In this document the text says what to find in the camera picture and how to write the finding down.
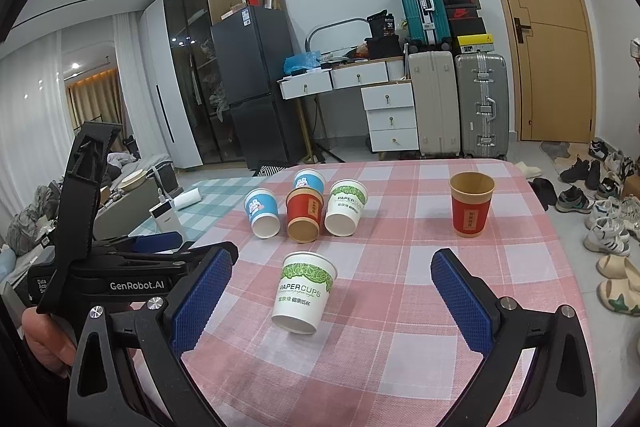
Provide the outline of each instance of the red paper cup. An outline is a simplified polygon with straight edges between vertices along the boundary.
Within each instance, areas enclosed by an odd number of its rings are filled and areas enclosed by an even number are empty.
[[[287,232],[299,243],[311,243],[320,235],[322,194],[312,188],[296,188],[287,196]]]
[[[494,179],[482,172],[459,172],[449,180],[453,229],[462,237],[482,233],[494,193]]]

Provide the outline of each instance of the green checkered tablecloth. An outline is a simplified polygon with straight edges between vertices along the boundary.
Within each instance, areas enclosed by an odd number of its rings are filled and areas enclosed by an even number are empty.
[[[225,216],[251,190],[267,179],[261,176],[222,178],[203,180],[193,184],[189,190],[197,188],[202,196],[202,201],[176,212],[188,239],[197,241],[220,217]],[[150,235],[156,232],[156,222],[149,217],[129,235]]]

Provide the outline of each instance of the pink checkered tablecloth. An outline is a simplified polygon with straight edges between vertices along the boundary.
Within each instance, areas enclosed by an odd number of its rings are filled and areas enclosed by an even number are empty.
[[[263,186],[276,194],[280,233],[258,239],[242,204],[199,244],[233,241],[233,276],[198,345],[183,355],[194,381],[229,427],[433,426],[481,362],[469,351],[431,282],[433,253],[450,248],[499,296],[553,312],[571,304],[590,343],[584,305],[556,231],[523,175],[498,160],[426,160],[316,166],[327,181],[352,178],[369,191],[356,233],[324,232],[314,243],[287,238],[291,168]],[[481,171],[495,179],[482,234],[451,224],[449,178]],[[282,261],[292,251],[328,257],[338,269],[314,335],[271,324]],[[492,425],[505,421],[532,356],[529,349]]]

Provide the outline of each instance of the green star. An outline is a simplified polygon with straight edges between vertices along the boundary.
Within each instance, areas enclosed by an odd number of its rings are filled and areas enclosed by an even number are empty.
[[[613,311],[615,311],[615,312],[628,312],[629,311],[628,306],[625,304],[625,296],[622,295],[622,293],[620,294],[620,297],[618,297],[615,300],[609,299],[609,304],[611,304],[611,307],[613,308]]]

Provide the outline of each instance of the screw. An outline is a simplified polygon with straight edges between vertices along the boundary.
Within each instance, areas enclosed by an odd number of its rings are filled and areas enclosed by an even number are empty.
[[[151,297],[146,302],[146,307],[150,310],[157,310],[160,306],[162,306],[162,303],[164,303],[162,297]]]
[[[91,311],[89,311],[89,316],[92,319],[97,319],[103,313],[104,313],[104,308],[102,306],[94,306],[93,308],[91,308]]]
[[[503,297],[502,299],[500,299],[500,306],[502,306],[505,310],[514,310],[518,307],[518,303],[511,297]]]
[[[562,315],[570,319],[575,316],[575,310],[569,306],[569,304],[564,304],[560,307],[560,312]]]

